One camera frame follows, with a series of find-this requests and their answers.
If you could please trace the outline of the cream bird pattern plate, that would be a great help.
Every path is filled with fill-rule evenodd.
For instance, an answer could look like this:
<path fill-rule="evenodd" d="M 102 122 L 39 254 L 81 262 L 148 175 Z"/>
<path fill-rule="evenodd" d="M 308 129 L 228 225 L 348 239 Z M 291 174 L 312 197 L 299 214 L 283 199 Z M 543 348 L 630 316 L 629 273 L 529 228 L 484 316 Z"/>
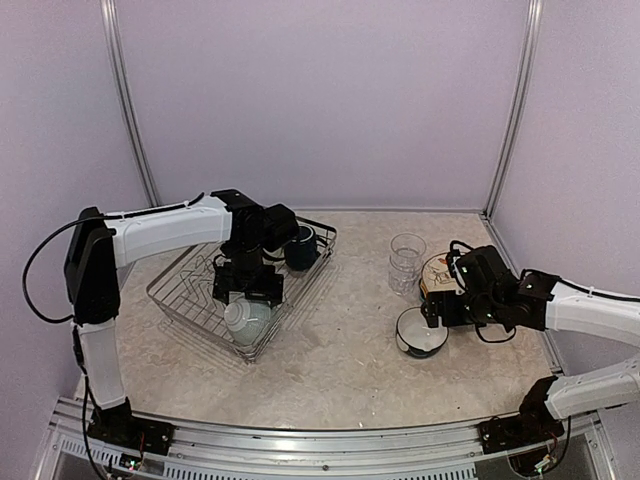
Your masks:
<path fill-rule="evenodd" d="M 441 252 L 429 257 L 423 264 L 420 280 L 424 281 L 429 293 L 459 291 L 454 280 L 449 276 L 445 257 L 446 253 Z"/>

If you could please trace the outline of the navy white bowl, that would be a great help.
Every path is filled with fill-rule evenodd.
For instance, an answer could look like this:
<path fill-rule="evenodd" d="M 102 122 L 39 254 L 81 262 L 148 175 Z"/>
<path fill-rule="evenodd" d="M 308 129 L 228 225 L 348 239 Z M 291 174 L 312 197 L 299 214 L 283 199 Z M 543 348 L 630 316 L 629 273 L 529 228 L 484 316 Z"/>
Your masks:
<path fill-rule="evenodd" d="M 430 328 L 419 307 L 403 311 L 395 324 L 398 349 L 414 359 L 427 359 L 437 354 L 446 344 L 446 327 Z"/>

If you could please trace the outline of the clear glass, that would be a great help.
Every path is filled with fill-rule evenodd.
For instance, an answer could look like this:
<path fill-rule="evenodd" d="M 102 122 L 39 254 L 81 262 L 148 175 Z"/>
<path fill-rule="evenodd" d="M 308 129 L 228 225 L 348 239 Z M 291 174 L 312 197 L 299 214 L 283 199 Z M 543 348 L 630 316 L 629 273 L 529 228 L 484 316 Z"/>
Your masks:
<path fill-rule="evenodd" d="M 400 233 L 390 241 L 390 265 L 405 274 L 416 275 L 426 253 L 426 242 L 414 233 Z"/>
<path fill-rule="evenodd" d="M 403 270 L 390 266 L 388 286 L 394 294 L 406 297 L 414 294 L 418 278 L 419 274 L 416 270 Z"/>

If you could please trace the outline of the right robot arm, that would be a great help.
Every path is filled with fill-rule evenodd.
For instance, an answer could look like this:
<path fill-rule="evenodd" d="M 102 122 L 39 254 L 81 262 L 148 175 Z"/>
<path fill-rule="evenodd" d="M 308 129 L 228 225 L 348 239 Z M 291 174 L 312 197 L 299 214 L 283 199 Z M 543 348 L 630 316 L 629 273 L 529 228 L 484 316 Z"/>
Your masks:
<path fill-rule="evenodd" d="M 598 291 L 535 269 L 514 274 L 492 245 L 472 248 L 453 240 L 445 257 L 456 286 L 426 295 L 421 313 L 431 328 L 500 325 L 571 331 L 639 345 L 639 300 Z M 535 442 L 551 422 L 639 399 L 639 358 L 574 376 L 538 380 L 523 399 L 511 433 Z"/>

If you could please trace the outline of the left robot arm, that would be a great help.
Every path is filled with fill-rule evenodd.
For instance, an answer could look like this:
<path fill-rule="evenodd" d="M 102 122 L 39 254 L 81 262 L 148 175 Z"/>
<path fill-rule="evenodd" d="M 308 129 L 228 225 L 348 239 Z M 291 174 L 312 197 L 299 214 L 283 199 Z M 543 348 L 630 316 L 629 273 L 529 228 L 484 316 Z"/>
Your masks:
<path fill-rule="evenodd" d="M 202 192 L 191 200 L 147 209 L 106 213 L 87 207 L 50 233 L 23 267 L 23 298 L 48 324 L 73 324 L 82 355 L 81 369 L 91 396 L 104 410 L 99 424 L 121 445 L 140 434 L 137 418 L 122 406 L 128 400 L 117 347 L 116 321 L 127 276 L 148 258 L 204 244 L 216 244 L 222 261 L 214 268 L 212 296 L 228 304 L 248 300 L 280 304 L 284 277 L 263 254 L 290 243 L 299 231 L 293 210 L 282 203 L 263 206 L 237 189 Z M 70 314 L 44 314 L 29 292 L 37 257 L 59 235 L 69 232 L 63 263 Z"/>

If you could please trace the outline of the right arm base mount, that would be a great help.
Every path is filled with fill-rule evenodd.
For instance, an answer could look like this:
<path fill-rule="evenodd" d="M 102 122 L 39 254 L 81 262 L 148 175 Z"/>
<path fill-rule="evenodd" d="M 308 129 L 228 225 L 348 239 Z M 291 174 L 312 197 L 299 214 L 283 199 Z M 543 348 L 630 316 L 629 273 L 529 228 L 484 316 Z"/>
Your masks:
<path fill-rule="evenodd" d="M 565 434 L 563 422 L 551 416 L 541 399 L 525 399 L 517 414 L 480 422 L 477 431 L 484 454 L 559 439 Z"/>

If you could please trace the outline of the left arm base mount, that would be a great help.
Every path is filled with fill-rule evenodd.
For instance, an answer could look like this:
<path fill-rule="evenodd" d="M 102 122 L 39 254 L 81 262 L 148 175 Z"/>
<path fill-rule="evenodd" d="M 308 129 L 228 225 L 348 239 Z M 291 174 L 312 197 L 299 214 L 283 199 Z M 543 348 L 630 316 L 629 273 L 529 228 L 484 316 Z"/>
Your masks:
<path fill-rule="evenodd" d="M 88 436 L 139 453 L 167 456 L 175 429 L 169 422 L 135 416 L 125 398 L 115 407 L 94 408 Z"/>

